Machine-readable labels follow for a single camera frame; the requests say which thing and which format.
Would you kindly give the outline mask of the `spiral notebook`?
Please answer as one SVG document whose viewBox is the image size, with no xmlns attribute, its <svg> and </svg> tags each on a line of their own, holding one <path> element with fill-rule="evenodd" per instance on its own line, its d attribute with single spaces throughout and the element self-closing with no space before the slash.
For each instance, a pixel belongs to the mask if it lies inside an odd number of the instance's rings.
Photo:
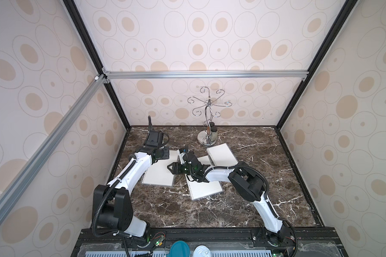
<svg viewBox="0 0 386 257">
<path fill-rule="evenodd" d="M 187 185 L 189 188 L 190 198 L 192 200 L 198 200 L 206 198 L 214 194 L 222 193 L 223 188 L 219 182 L 195 182 L 189 175 L 185 175 Z"/>
<path fill-rule="evenodd" d="M 214 166 L 230 167 L 238 164 L 236 157 L 226 143 L 208 148 L 207 153 Z"/>
<path fill-rule="evenodd" d="M 159 160 L 145 172 L 142 184 L 166 187 L 173 186 L 175 176 L 167 169 L 167 166 L 176 162 L 177 157 L 177 151 L 169 151 L 169 159 Z"/>
</svg>

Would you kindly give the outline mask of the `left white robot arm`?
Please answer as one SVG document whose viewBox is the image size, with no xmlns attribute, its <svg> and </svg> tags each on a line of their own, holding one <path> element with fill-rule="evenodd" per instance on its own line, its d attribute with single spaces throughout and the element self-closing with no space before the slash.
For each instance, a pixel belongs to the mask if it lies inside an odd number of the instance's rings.
<svg viewBox="0 0 386 257">
<path fill-rule="evenodd" d="M 134 216 L 131 193 L 141 176 L 158 160 L 169 159 L 168 147 L 140 146 L 121 173 L 93 193 L 92 233 L 95 237 L 120 235 L 149 242 L 150 225 Z"/>
</svg>

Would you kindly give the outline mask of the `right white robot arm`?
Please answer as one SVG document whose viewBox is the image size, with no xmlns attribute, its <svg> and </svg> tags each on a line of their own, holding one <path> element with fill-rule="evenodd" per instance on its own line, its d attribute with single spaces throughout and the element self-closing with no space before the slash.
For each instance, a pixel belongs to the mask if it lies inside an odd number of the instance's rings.
<svg viewBox="0 0 386 257">
<path fill-rule="evenodd" d="M 245 162 L 227 167 L 212 166 L 201 163 L 192 153 L 182 153 L 167 169 L 174 175 L 186 175 L 191 182 L 230 182 L 237 193 L 257 210 L 264 224 L 264 237 L 271 246 L 281 246 L 287 239 L 297 241 L 294 229 L 278 215 L 269 199 L 267 179 Z"/>
</svg>

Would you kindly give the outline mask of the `chrome hook stand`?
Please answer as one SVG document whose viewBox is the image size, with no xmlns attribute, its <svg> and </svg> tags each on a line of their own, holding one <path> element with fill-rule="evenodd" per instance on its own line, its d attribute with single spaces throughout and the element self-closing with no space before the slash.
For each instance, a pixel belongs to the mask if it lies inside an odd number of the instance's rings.
<svg viewBox="0 0 386 257">
<path fill-rule="evenodd" d="M 197 140 L 200 144 L 202 144 L 203 146 L 205 147 L 211 147 L 211 146 L 214 146 L 216 144 L 217 141 L 210 141 L 208 140 L 208 137 L 207 137 L 207 126 L 208 126 L 208 123 L 209 122 L 213 122 L 213 119 L 214 118 L 218 118 L 220 117 L 220 112 L 213 112 L 212 111 L 212 107 L 223 107 L 223 108 L 229 108 L 231 107 L 233 104 L 232 102 L 230 101 L 225 101 L 223 102 L 222 104 L 218 104 L 217 101 L 225 95 L 225 90 L 223 89 L 218 89 L 216 90 L 216 94 L 218 95 L 217 98 L 215 98 L 214 100 L 212 100 L 212 97 L 210 95 L 211 91 L 210 89 L 207 87 L 207 86 L 203 86 L 200 88 L 200 93 L 204 94 L 204 93 L 208 93 L 208 98 L 206 100 L 201 100 L 200 98 L 198 98 L 197 96 L 191 96 L 187 99 L 187 102 L 191 105 L 193 105 L 195 102 L 200 102 L 201 105 L 198 106 L 198 107 L 195 107 L 191 113 L 196 116 L 196 117 L 199 117 L 201 116 L 202 114 L 204 115 L 205 117 L 205 121 L 203 122 L 203 125 L 204 125 L 204 130 L 201 131 L 198 136 L 197 136 Z"/>
</svg>

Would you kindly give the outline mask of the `green spice bottle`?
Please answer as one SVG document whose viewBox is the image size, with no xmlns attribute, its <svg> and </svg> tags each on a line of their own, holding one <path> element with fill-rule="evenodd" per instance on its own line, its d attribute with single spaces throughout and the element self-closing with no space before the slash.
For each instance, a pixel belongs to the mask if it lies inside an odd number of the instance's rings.
<svg viewBox="0 0 386 257">
<path fill-rule="evenodd" d="M 218 139 L 218 128 L 216 126 L 211 127 L 211 140 L 217 141 Z"/>
</svg>

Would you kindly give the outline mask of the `white round lid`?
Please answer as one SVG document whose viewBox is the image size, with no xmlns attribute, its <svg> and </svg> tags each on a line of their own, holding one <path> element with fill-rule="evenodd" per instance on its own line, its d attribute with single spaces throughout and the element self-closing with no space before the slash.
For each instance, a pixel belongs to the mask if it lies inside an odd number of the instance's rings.
<svg viewBox="0 0 386 257">
<path fill-rule="evenodd" d="M 199 245 L 195 248 L 193 257 L 211 257 L 211 250 L 204 245 Z"/>
</svg>

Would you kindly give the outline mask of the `brown spice bottle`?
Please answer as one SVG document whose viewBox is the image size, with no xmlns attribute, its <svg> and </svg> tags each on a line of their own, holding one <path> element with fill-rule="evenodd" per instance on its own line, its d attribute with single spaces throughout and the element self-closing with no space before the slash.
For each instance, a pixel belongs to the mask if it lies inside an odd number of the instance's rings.
<svg viewBox="0 0 386 257">
<path fill-rule="evenodd" d="M 213 127 L 214 127 L 214 122 L 209 122 L 207 126 L 207 137 L 208 137 L 208 140 L 210 141 L 212 141 Z"/>
</svg>

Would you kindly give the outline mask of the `left diagonal aluminium rail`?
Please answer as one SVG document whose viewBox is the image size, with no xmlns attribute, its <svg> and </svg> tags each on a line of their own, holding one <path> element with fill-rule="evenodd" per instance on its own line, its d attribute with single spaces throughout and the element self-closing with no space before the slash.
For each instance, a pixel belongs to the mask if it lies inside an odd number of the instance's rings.
<svg viewBox="0 0 386 257">
<path fill-rule="evenodd" d="M 37 149 L 34 155 L 23 166 L 20 173 L 13 179 L 10 185 L 0 196 L 0 225 L 14 208 L 20 197 L 32 183 L 38 172 L 44 166 L 54 149 L 59 145 L 61 140 L 83 112 L 90 99 L 96 93 L 98 88 L 104 84 L 107 76 L 99 74 L 92 83 L 83 91 L 79 99 L 69 109 L 65 116 L 62 117 L 51 134 Z"/>
</svg>

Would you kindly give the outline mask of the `teal round lid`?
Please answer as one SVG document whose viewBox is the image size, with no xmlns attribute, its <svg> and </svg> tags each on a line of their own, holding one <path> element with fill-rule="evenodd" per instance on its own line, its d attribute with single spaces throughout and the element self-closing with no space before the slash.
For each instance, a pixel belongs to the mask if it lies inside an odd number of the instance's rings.
<svg viewBox="0 0 386 257">
<path fill-rule="evenodd" d="M 169 250 L 168 257 L 190 257 L 190 247 L 184 241 L 175 242 Z"/>
</svg>

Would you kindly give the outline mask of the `horizontal aluminium rail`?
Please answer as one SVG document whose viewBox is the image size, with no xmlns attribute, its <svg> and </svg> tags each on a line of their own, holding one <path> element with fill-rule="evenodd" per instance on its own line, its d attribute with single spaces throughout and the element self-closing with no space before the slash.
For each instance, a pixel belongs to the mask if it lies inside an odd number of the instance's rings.
<svg viewBox="0 0 386 257">
<path fill-rule="evenodd" d="M 262 70 L 262 71 L 107 71 L 108 79 L 218 79 L 218 78 L 305 78 L 307 70 Z"/>
</svg>

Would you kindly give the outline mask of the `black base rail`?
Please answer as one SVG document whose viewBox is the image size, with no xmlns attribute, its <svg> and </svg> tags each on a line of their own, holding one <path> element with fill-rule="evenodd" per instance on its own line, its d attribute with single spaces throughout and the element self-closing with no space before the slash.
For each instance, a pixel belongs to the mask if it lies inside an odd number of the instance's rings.
<svg viewBox="0 0 386 257">
<path fill-rule="evenodd" d="M 185 242 L 193 252 L 206 246 L 212 256 L 229 257 L 346 257 L 342 241 L 330 227 L 298 227 L 295 235 L 286 236 L 281 246 L 272 246 L 262 236 L 261 228 L 159 228 L 152 230 L 150 243 L 138 244 L 134 238 L 109 235 L 96 238 L 84 229 L 73 248 L 73 257 L 132 256 L 151 253 L 169 255 L 170 248 Z"/>
</svg>

